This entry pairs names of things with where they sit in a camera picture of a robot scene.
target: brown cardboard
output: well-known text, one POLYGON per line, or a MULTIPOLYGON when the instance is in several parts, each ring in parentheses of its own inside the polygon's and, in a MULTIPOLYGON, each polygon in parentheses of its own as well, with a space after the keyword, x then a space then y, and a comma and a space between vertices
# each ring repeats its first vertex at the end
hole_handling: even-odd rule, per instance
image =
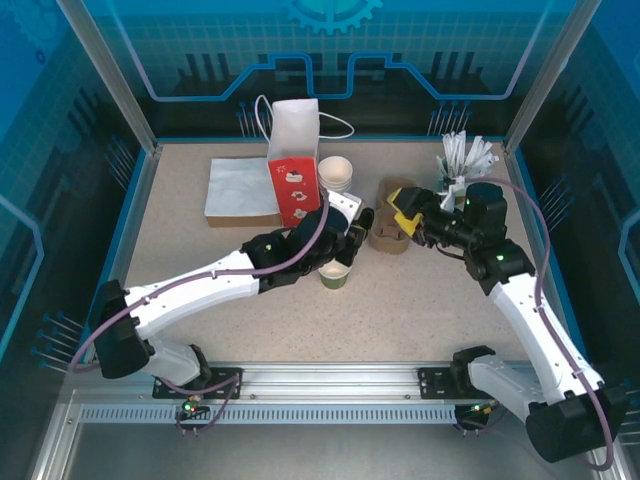
POLYGON ((261 215, 259 217, 206 217, 212 228, 217 227, 280 227, 280 214, 261 215))

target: green cup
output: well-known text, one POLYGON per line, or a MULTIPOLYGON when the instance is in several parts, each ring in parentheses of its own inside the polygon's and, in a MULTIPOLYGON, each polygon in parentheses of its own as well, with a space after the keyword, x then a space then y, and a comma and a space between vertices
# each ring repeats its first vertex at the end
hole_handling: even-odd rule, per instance
POLYGON ((347 277, 350 271, 351 267, 347 267, 335 260, 331 260, 325 266, 318 269, 322 284, 331 290, 342 288, 344 284, 347 283, 347 277))

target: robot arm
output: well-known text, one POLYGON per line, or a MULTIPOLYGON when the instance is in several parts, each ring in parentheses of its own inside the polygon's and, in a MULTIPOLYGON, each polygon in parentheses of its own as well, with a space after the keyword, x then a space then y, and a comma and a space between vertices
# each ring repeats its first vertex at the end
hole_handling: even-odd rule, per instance
MULTIPOLYGON (((522 248, 506 238, 502 189, 488 183, 470 185, 462 212, 442 210, 440 200, 429 190, 404 188, 392 194, 389 203, 397 211, 396 221, 415 243, 464 251, 468 273, 509 320, 537 376, 516 372, 486 346, 473 347, 453 356, 451 372, 458 390, 471 386, 502 403, 525 423, 533 446, 549 462, 603 446, 602 428, 585 387, 537 311, 535 269, 522 248)), ((542 306, 600 401, 615 438, 628 405, 624 389, 605 387, 544 296, 542 306)))
POLYGON ((96 339, 103 376, 120 378, 143 371, 189 389, 207 386, 210 370, 198 347, 182 345, 159 333, 214 305, 293 284, 334 258, 351 265, 371 227, 372 212, 365 209, 355 221, 360 199, 329 192, 328 201, 328 215, 320 236, 300 260, 287 268, 277 269, 308 244, 318 227, 322 209, 309 213, 286 236, 283 230, 258 235, 226 257, 178 277, 126 291, 117 281, 103 285, 89 315, 93 330, 127 306, 141 299, 146 303, 135 311, 135 316, 125 317, 96 339), (223 275, 225 270, 243 272, 223 275), (199 278, 186 281, 197 274, 201 274, 199 278), (173 287, 153 298, 153 292, 169 285, 173 287))

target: blue printed backdrop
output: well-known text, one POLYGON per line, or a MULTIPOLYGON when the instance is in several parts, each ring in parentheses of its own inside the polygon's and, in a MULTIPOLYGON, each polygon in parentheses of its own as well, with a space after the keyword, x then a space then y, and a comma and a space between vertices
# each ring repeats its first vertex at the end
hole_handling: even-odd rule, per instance
POLYGON ((88 7, 160 136, 253 136, 242 103, 251 110, 260 93, 318 97, 359 133, 433 135, 451 129, 449 116, 453 129, 468 121, 472 131, 499 135, 573 4, 90 0, 88 7))
POLYGON ((84 321, 140 146, 54 0, 0 0, 0 32, 0 464, 28 478, 77 347, 43 319, 84 321))
POLYGON ((636 1, 602 2, 521 145, 591 360, 635 389, 639 15, 636 1))

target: speckled countertop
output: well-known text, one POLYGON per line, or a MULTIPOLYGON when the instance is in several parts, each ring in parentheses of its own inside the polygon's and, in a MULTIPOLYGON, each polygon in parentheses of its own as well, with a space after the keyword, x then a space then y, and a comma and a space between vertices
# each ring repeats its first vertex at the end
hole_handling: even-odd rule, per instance
MULTIPOLYGON (((498 146, 494 150, 499 154, 498 146)), ((347 157, 351 193, 368 205, 386 175, 406 175, 434 188, 440 142, 332 142, 320 158, 347 157)), ((127 286, 144 285, 211 263, 263 228, 212 229, 203 209, 212 157, 266 155, 264 144, 170 144, 159 162, 127 286)), ((494 175, 507 178, 503 161, 494 175)), ((530 255, 513 194, 508 235, 530 255)), ((316 272, 295 285, 228 302, 164 330, 199 345, 211 361, 449 360, 462 348, 486 344, 508 360, 526 358, 500 311, 464 264, 411 245, 400 256, 365 244, 347 285, 327 290, 316 272)))

